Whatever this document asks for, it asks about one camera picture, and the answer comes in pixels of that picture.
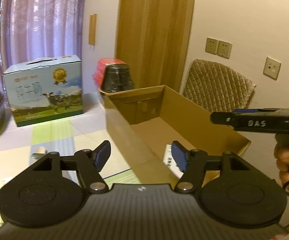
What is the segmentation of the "person's right hand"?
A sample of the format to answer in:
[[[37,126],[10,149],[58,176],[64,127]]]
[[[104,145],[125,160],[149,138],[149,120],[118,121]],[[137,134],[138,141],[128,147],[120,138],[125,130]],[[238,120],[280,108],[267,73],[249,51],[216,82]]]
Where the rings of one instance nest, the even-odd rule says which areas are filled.
[[[279,169],[279,177],[282,185],[289,181],[289,147],[281,147],[276,145],[274,150],[274,157],[277,168]]]

